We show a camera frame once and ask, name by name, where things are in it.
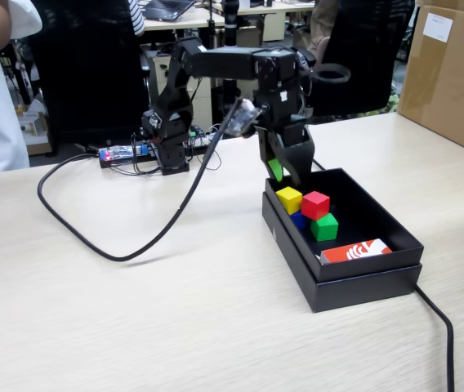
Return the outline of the slim black gripper finger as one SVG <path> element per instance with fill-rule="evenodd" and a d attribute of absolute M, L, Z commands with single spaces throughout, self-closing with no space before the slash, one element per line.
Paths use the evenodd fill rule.
<path fill-rule="evenodd" d="M 260 158 L 264 163 L 271 179 L 280 182 L 283 179 L 283 165 L 278 159 L 277 153 L 281 147 L 281 137 L 277 132 L 268 131 L 257 127 Z"/>

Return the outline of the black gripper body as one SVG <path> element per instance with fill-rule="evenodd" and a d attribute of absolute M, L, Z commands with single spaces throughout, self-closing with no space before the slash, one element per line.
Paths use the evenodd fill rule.
<path fill-rule="evenodd" d="M 252 126 L 254 131 L 266 129 L 281 136 L 304 136 L 306 117 L 301 114 L 305 104 L 299 83 L 271 87 L 259 83 L 253 92 L 254 104 L 261 110 Z"/>

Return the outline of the broad black gripper finger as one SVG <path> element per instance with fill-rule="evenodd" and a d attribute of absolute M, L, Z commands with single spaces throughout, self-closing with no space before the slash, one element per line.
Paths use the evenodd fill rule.
<path fill-rule="evenodd" d="M 289 131 L 284 140 L 284 167 L 294 185 L 302 185 L 310 176 L 315 144 L 307 127 Z"/>

